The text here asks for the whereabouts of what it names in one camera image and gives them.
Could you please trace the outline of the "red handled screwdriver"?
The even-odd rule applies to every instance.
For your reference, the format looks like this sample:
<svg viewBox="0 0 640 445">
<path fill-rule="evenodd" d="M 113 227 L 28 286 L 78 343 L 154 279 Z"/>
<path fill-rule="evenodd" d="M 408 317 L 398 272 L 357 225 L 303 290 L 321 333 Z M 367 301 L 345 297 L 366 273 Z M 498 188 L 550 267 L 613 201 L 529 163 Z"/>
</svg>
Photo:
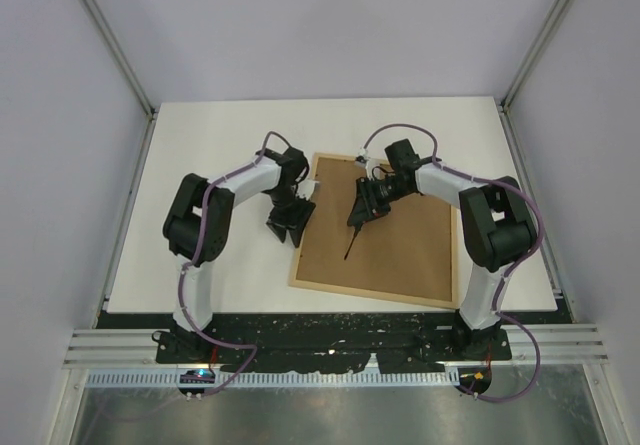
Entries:
<svg viewBox="0 0 640 445">
<path fill-rule="evenodd" d="M 361 228 L 362 228 L 362 225 L 357 225 L 357 226 L 354 227 L 353 234 L 352 234 L 351 240 L 349 242 L 349 245 L 348 245 L 348 247 L 347 247 L 347 249 L 345 251 L 345 254 L 343 256 L 343 260 L 346 261 L 348 259 L 349 254 L 350 254 L 350 252 L 352 250 L 352 247 L 354 245 L 354 242 L 355 242 L 357 236 L 359 235 L 359 233 L 361 231 Z"/>
</svg>

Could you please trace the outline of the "wooden picture frame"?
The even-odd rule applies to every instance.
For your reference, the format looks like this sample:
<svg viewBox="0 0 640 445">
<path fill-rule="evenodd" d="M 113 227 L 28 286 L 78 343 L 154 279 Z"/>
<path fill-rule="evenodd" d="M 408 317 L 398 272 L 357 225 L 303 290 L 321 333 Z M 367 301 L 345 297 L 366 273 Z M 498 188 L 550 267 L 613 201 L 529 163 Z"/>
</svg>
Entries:
<svg viewBox="0 0 640 445">
<path fill-rule="evenodd" d="M 458 214 L 445 201 L 410 195 L 364 225 L 348 259 L 353 234 L 347 218 L 355 181 L 364 170 L 350 156 L 316 153 L 312 178 L 316 208 L 294 255 L 295 288 L 455 309 L 458 291 Z"/>
</svg>

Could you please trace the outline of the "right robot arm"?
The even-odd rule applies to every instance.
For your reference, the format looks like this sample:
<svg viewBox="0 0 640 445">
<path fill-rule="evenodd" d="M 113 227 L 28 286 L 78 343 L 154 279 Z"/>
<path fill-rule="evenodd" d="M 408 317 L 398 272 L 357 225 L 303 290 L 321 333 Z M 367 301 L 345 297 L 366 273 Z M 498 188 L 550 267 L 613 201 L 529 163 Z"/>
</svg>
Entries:
<svg viewBox="0 0 640 445">
<path fill-rule="evenodd" d="M 391 171 L 380 178 L 366 166 L 355 181 L 355 201 L 347 225 L 359 233 L 363 225 L 391 212 L 395 201 L 419 194 L 445 201 L 459 211 L 464 246 L 473 262 L 465 297 L 452 325 L 452 346 L 465 359 L 488 353 L 498 339 L 504 292 L 516 267 L 540 246 L 529 197 L 510 176 L 483 179 L 455 170 L 436 156 L 421 158 L 403 139 L 387 146 Z"/>
</svg>

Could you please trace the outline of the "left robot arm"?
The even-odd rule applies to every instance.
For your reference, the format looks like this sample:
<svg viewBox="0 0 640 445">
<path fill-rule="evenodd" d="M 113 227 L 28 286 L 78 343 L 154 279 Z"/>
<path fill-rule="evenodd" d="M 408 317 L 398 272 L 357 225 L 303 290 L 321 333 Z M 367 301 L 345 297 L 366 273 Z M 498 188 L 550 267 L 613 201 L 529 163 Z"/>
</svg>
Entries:
<svg viewBox="0 0 640 445">
<path fill-rule="evenodd" d="M 215 180 L 188 174 L 180 186 L 162 227 L 169 251 L 180 259 L 178 302 L 170 328 L 182 355 L 193 363 L 207 360 L 214 348 L 204 332 L 211 323 L 210 271 L 222 254 L 234 208 L 267 195 L 272 209 L 267 228 L 280 242 L 301 244 L 315 204 L 299 193 L 310 171 L 303 151 L 288 147 L 279 153 L 265 148 L 239 169 Z"/>
</svg>

